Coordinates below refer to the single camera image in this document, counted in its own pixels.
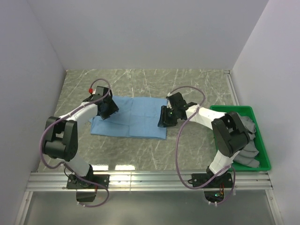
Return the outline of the light blue long sleeve shirt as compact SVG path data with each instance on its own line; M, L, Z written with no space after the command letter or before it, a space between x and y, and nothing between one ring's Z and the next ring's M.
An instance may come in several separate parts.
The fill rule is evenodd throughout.
M100 116L90 120L90 134L111 137L165 140L167 129L158 127L161 106L165 98L118 97L112 98L119 111L103 120Z

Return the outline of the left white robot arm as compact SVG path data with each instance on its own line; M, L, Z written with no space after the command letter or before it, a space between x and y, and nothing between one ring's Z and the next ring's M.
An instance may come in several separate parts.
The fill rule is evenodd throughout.
M90 119L99 116L108 119L119 108L113 100L109 87L97 86L89 89L90 96L71 112L60 117L49 117L39 142L41 160L48 168L64 165L83 188L94 184L92 166L79 156L78 130Z

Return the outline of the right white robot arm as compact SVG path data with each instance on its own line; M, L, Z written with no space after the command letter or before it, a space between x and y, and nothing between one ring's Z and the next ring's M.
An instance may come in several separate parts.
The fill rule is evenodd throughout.
M158 127L168 128L178 124L178 120L194 122L212 130L217 153L207 168L206 181L211 187L223 182L223 174L228 171L233 160L250 142L246 127L236 112L217 112L197 103L187 103L182 94L168 93L167 105L161 107Z

